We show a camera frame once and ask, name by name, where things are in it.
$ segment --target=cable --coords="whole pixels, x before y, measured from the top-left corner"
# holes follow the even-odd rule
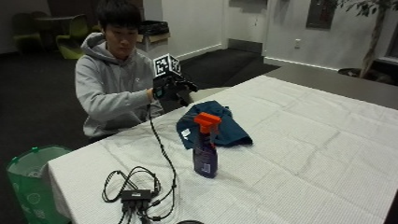
[[[147,107],[147,113],[150,114],[150,122],[151,122],[152,131],[154,131],[154,134],[156,135],[159,143],[160,143],[162,154],[166,157],[166,159],[167,159],[167,161],[171,165],[171,168],[174,170],[174,183],[172,183],[171,190],[167,192],[167,194],[163,196],[163,198],[156,200],[155,202],[152,202],[151,205],[148,205],[148,203],[151,202],[151,198],[154,199],[155,197],[158,197],[160,195],[160,192],[162,192],[162,182],[160,182],[159,178],[156,177],[156,174],[152,173],[147,168],[144,168],[142,166],[136,166],[130,171],[128,175],[126,175],[126,173],[120,170],[112,171],[111,174],[107,177],[106,182],[104,182],[103,199],[107,203],[115,203],[123,197],[123,203],[124,203],[123,212],[124,212],[124,215],[123,215],[123,218],[122,218],[119,224],[123,223],[127,212],[130,213],[128,223],[131,222],[132,214],[134,214],[134,211],[135,211],[136,207],[139,208],[138,215],[142,217],[142,222],[147,223],[150,220],[160,221],[164,218],[170,217],[174,210],[175,210],[175,206],[176,206],[176,187],[178,187],[176,178],[178,178],[178,172],[176,172],[174,162],[171,161],[171,159],[170,159],[170,157],[166,153],[164,145],[162,143],[159,133],[155,129],[155,125],[154,125],[154,121],[152,121],[152,115],[151,115],[151,105],[148,105],[148,107]],[[127,186],[131,187],[134,190],[139,190],[139,186],[131,181],[132,176],[138,173],[147,173],[154,178],[154,182],[155,182],[154,191],[151,192],[151,196],[150,196],[150,191],[148,191],[148,199],[150,199],[148,201],[136,201],[138,199],[134,199],[131,201],[130,198],[126,198],[126,194],[131,195],[131,193],[128,191],[124,191]],[[122,187],[118,195],[114,198],[110,198],[108,195],[107,195],[107,187],[108,187],[111,179],[114,178],[115,175],[120,175],[124,178],[124,184],[123,184],[123,187]],[[148,215],[148,209],[158,206],[171,194],[174,196],[174,203],[172,203],[172,207],[171,207],[170,212],[164,216],[151,217]]]
[[[160,143],[162,154],[163,154],[163,156],[166,157],[167,161],[170,162],[170,165],[171,165],[171,167],[172,167],[172,170],[174,170],[174,184],[172,184],[172,188],[171,188],[171,190],[168,191],[168,193],[166,194],[166,196],[164,196],[160,200],[156,200],[156,201],[150,205],[150,207],[148,207],[148,209],[150,209],[151,207],[155,207],[156,205],[159,205],[159,204],[162,203],[162,201],[164,201],[164,199],[166,199],[166,198],[171,195],[171,193],[174,192],[174,204],[172,204],[172,208],[171,208],[168,214],[167,214],[166,216],[163,216],[163,217],[150,217],[148,214],[147,214],[147,211],[148,211],[148,210],[143,211],[143,214],[144,214],[144,216],[146,216],[148,219],[151,219],[151,220],[154,220],[154,221],[160,221],[160,220],[163,220],[164,218],[170,217],[171,214],[172,214],[172,212],[174,212],[174,210],[175,210],[175,203],[176,203],[176,187],[178,187],[178,185],[176,185],[178,172],[176,172],[176,168],[175,168],[174,162],[171,161],[171,159],[170,159],[170,157],[168,157],[168,155],[167,155],[167,153],[166,153],[164,145],[163,145],[163,143],[162,143],[162,139],[160,139],[159,133],[158,133],[158,131],[156,131],[156,129],[155,129],[155,126],[154,126],[152,115],[151,115],[151,105],[148,105],[148,107],[147,107],[147,111],[148,111],[148,114],[150,114],[150,122],[151,122],[152,132],[154,132],[154,134],[155,134],[155,136],[156,136],[156,138],[158,138],[158,140],[159,140],[159,143]]]

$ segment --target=person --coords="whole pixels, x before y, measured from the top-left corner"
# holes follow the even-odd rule
[[[94,143],[163,113],[155,99],[152,62],[136,50],[142,12],[130,0],[103,0],[102,32],[83,44],[76,63],[76,95],[88,114],[84,132]]]

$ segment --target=black cable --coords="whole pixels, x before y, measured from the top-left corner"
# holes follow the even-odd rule
[[[174,162],[171,161],[171,159],[170,159],[170,157],[168,157],[168,155],[167,155],[167,153],[166,153],[164,145],[163,145],[163,143],[162,143],[162,139],[160,139],[159,133],[158,133],[158,131],[156,131],[156,129],[155,129],[155,125],[154,125],[154,121],[152,121],[152,115],[151,115],[151,105],[148,105],[147,110],[148,110],[148,113],[150,113],[150,122],[151,122],[152,132],[154,132],[154,134],[155,134],[155,136],[156,136],[156,138],[158,138],[158,140],[159,140],[160,147],[162,147],[162,154],[163,154],[163,156],[166,157],[166,159],[168,160],[170,165],[171,165],[171,167],[172,167],[172,170],[174,170],[174,184],[172,184],[172,188],[171,188],[171,190],[168,191],[168,193],[166,194],[166,196],[164,196],[160,200],[156,200],[156,201],[150,205],[150,207],[148,207],[148,209],[150,209],[151,207],[155,207],[156,205],[159,205],[159,204],[162,203],[162,201],[164,201],[166,198],[167,198],[167,197],[171,195],[171,193],[174,192],[174,204],[172,204],[172,208],[171,208],[168,214],[167,214],[166,216],[163,216],[163,217],[150,217],[148,214],[147,214],[148,209],[143,211],[143,212],[144,212],[144,215],[146,215],[146,217],[147,217],[148,219],[151,219],[151,220],[154,220],[154,221],[160,221],[162,219],[170,217],[171,214],[172,214],[172,212],[174,212],[174,210],[175,210],[175,203],[176,203],[176,187],[178,187],[178,185],[176,185],[178,172],[176,172],[176,168],[175,168]]]
[[[172,183],[172,188],[171,190],[167,192],[167,194],[163,196],[162,199],[156,200],[155,202],[151,203],[151,205],[148,205],[148,203],[146,203],[146,205],[143,205],[143,202],[139,202],[140,205],[138,205],[139,207],[139,211],[138,211],[138,215],[142,217],[142,221],[143,223],[148,222],[150,220],[154,220],[154,221],[160,221],[163,220],[164,218],[170,217],[174,210],[175,210],[175,206],[176,206],[176,178],[178,178],[178,172],[176,172],[176,168],[175,168],[175,165],[174,165],[174,162],[171,161],[167,153],[166,153],[166,150],[164,150],[164,145],[162,143],[162,139],[160,139],[160,136],[159,136],[159,133],[155,129],[155,125],[154,125],[154,121],[152,121],[152,115],[151,115],[151,105],[148,105],[147,107],[147,113],[150,113],[150,122],[151,122],[151,127],[152,127],[152,131],[154,131],[154,134],[156,135],[158,137],[158,140],[159,140],[159,143],[160,143],[160,147],[162,147],[162,154],[163,156],[166,157],[170,165],[171,165],[171,168],[174,170],[174,183]],[[111,174],[108,175],[108,178],[104,182],[104,191],[103,191],[103,199],[107,203],[115,203],[123,196],[123,192],[124,192],[124,189],[127,186],[130,186],[132,189],[139,189],[138,185],[131,181],[131,178],[135,174],[138,173],[148,173],[152,177],[154,177],[154,181],[155,181],[155,186],[154,186],[154,191],[151,193],[151,196],[152,198],[155,198],[156,196],[160,195],[160,192],[162,192],[162,182],[159,180],[159,178],[156,177],[156,174],[154,174],[147,168],[142,167],[142,166],[136,166],[128,173],[128,175],[124,174],[123,171],[114,171],[111,172]],[[108,187],[108,184],[111,182],[111,179],[115,175],[120,175],[123,178],[124,178],[124,185],[118,193],[118,195],[115,196],[115,198],[110,198],[108,195],[107,195],[107,187]],[[151,217],[148,215],[148,209],[151,207],[155,207],[158,206],[164,200],[166,198],[172,194],[174,196],[174,203],[172,203],[172,207],[171,207],[171,210],[170,212],[167,213],[167,215],[164,216],[159,216],[159,217]],[[123,223],[124,221],[124,217],[126,217],[126,214],[127,212],[130,212],[130,218],[128,218],[128,224],[131,222],[131,219],[132,219],[132,214],[134,214],[134,211],[135,211],[135,208],[136,208],[136,205],[132,205],[132,204],[128,204],[128,201],[123,201],[124,203],[124,208],[123,208],[123,212],[124,212],[124,215],[123,215],[123,218],[120,220],[120,223]]]
[[[123,224],[126,213],[127,213],[127,211],[124,212],[124,215],[123,215],[123,218],[122,218],[122,220],[120,220],[120,223],[119,223],[119,224]]]
[[[103,199],[104,199],[104,201],[106,201],[107,203],[115,203],[115,202],[122,198],[122,196],[123,196],[123,191],[124,191],[124,189],[126,189],[127,184],[131,186],[132,189],[139,189],[138,186],[131,182],[130,179],[131,179],[131,177],[132,177],[134,174],[140,173],[140,172],[148,173],[148,174],[154,177],[154,179],[155,179],[155,183],[156,183],[156,184],[155,184],[155,189],[154,189],[154,190],[155,190],[156,194],[160,193],[160,191],[162,191],[162,182],[160,182],[159,178],[156,177],[156,175],[155,175],[147,168],[144,168],[144,167],[142,167],[142,166],[136,166],[136,167],[131,170],[131,172],[130,172],[128,175],[126,175],[123,171],[114,171],[114,172],[110,174],[110,176],[108,176],[108,178],[107,178],[107,180],[106,180],[106,183],[104,183],[104,191],[103,191]],[[114,199],[110,199],[106,190],[107,190],[107,186],[108,186],[108,183],[110,183],[110,181],[111,181],[111,178],[112,178],[112,176],[114,176],[115,174],[122,175],[122,176],[124,177],[124,185],[123,185],[123,187],[122,187],[122,189],[120,189],[120,192],[119,192],[119,194],[116,195],[116,197],[115,197]]]

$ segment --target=green chair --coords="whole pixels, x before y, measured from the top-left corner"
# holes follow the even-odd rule
[[[82,44],[88,34],[87,17],[79,15],[70,22],[70,34],[57,37],[58,47],[66,59],[80,59],[84,56]]]
[[[35,26],[35,20],[29,13],[18,13],[13,16],[14,43],[22,54],[33,46],[45,50],[41,33]]]
[[[102,27],[100,25],[94,25],[91,27],[91,33],[100,33],[102,32]]]

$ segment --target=spray bottle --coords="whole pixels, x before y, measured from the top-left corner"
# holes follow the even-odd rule
[[[195,170],[200,175],[215,178],[219,168],[215,137],[219,132],[222,118],[202,112],[196,116],[195,122],[200,126],[199,137],[194,150]]]

